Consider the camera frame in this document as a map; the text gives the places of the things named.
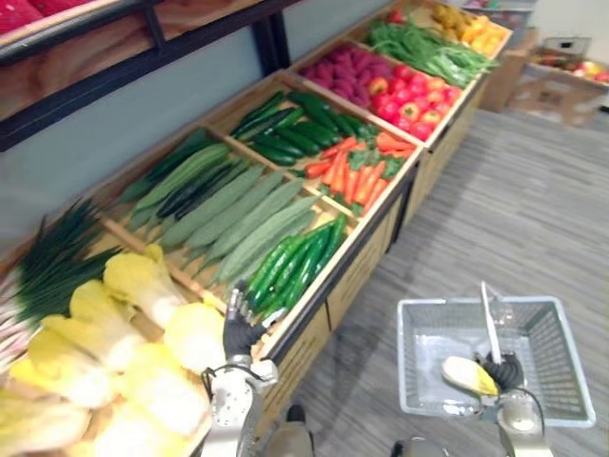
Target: black metal frame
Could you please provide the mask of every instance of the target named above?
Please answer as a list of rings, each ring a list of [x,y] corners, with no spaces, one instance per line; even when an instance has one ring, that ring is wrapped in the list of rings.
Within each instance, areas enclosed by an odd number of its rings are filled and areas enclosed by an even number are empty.
[[[217,41],[232,32],[256,23],[254,37],[258,45],[259,58],[264,73],[271,73],[289,65],[287,43],[276,46],[277,40],[285,40],[282,10],[300,0],[264,0],[251,7],[238,10],[196,30],[191,30],[172,40],[166,41],[152,5],[160,0],[124,0],[114,9],[99,9],[66,21],[56,28],[41,31],[28,38],[31,52],[19,51],[12,46],[0,50],[4,55],[2,63],[14,63],[84,33],[120,19],[137,10],[143,10],[155,48],[146,50],[129,59],[102,70],[65,89],[16,112],[0,124],[0,151],[20,143],[34,133],[44,129],[80,108],[89,105],[104,95],[131,83],[195,50]]]

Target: shopping basket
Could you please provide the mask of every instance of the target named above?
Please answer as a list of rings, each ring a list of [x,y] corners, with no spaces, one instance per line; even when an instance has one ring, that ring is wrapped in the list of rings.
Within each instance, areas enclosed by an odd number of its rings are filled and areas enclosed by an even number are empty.
[[[501,351],[513,351],[525,387],[540,401],[548,427],[596,422],[575,341],[560,300],[550,296],[489,300]],[[442,378],[450,356],[491,349],[481,298],[402,300],[398,304],[398,370],[402,410],[441,417],[481,417],[480,399]]]

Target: yellow vegetable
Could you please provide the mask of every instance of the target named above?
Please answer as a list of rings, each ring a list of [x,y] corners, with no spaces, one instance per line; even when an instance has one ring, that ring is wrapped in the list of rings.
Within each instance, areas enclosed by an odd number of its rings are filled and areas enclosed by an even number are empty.
[[[225,364],[224,323],[223,316],[210,305],[184,305],[169,321],[163,341],[182,367],[202,373]]]
[[[0,390],[0,455],[55,449],[87,430],[88,410],[52,399],[27,399]]]
[[[123,371],[144,337],[121,315],[100,281],[89,281],[72,294],[71,319],[52,315],[42,326],[68,339],[114,371]]]
[[[44,328],[29,342],[28,356],[10,368],[10,376],[82,407],[101,407],[114,396],[108,373],[95,359]]]
[[[112,296],[137,306],[160,328],[186,303],[169,277],[159,245],[148,245],[145,255],[113,256],[106,262],[104,283]]]
[[[191,384],[187,373],[163,345],[137,349],[119,381],[121,394],[169,430],[190,435],[209,414],[205,391]]]

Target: red fruit on shelf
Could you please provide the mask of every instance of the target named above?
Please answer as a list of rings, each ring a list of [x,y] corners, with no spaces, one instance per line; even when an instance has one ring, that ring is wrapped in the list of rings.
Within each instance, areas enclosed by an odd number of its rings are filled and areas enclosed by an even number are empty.
[[[434,128],[440,123],[442,120],[442,115],[437,111],[430,110],[426,112],[423,116],[421,116],[421,122],[425,122]]]
[[[28,0],[0,1],[0,33],[8,33],[42,18]]]
[[[427,124],[426,122],[417,122],[408,132],[414,137],[425,141],[427,140],[427,138],[429,138],[429,136],[431,136],[431,133],[433,133],[433,131],[434,128],[432,125]]]
[[[412,102],[419,107],[421,112],[426,112],[431,106],[431,102],[427,99],[426,96],[416,97],[412,100]]]
[[[446,103],[452,105],[457,100],[459,100],[459,97],[461,97],[461,94],[462,94],[462,90],[461,89],[455,88],[453,86],[448,86],[444,90],[444,100],[446,101]]]
[[[443,94],[443,92],[440,92],[439,90],[432,90],[431,92],[427,93],[427,100],[429,100],[430,103],[443,102],[444,94]]]
[[[396,103],[403,105],[412,100],[412,92],[409,88],[398,89],[391,94],[391,97]]]
[[[385,121],[391,122],[391,119],[393,119],[399,109],[400,107],[396,103],[389,102],[382,105],[381,107],[378,107],[377,114]]]
[[[443,79],[435,77],[435,78],[429,78],[427,80],[427,88],[431,91],[431,90],[444,90],[446,89],[446,83],[444,82]]]
[[[413,74],[414,70],[405,64],[399,64],[393,68],[393,75],[405,82],[409,82]]]
[[[427,87],[427,80],[429,78],[427,76],[425,76],[422,73],[419,73],[418,71],[416,71],[412,77],[410,78],[410,84],[411,85],[420,85],[423,86],[424,88]]]
[[[392,79],[391,82],[389,82],[389,87],[387,88],[387,91],[389,93],[396,93],[398,90],[400,89],[405,89],[407,87],[407,83],[402,80],[402,79]]]
[[[400,114],[403,118],[409,120],[410,122],[417,122],[419,116],[421,115],[421,108],[412,102],[405,103],[400,107]]]
[[[408,88],[410,89],[413,98],[427,94],[427,88],[421,84],[411,84],[410,86],[408,86]]]
[[[368,93],[370,95],[377,95],[379,93],[387,92],[389,83],[382,76],[376,76],[372,78],[370,84],[368,84]]]

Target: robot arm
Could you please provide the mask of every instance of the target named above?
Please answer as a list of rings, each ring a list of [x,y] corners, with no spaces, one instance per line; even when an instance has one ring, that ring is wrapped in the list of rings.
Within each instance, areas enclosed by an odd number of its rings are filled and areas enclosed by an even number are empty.
[[[277,383],[277,367],[270,360],[252,363],[251,348],[282,315],[269,316],[253,327],[246,319],[245,284],[232,291],[226,311],[224,348],[226,365],[211,373],[213,422],[203,454],[250,455],[254,428],[262,409],[261,393]]]

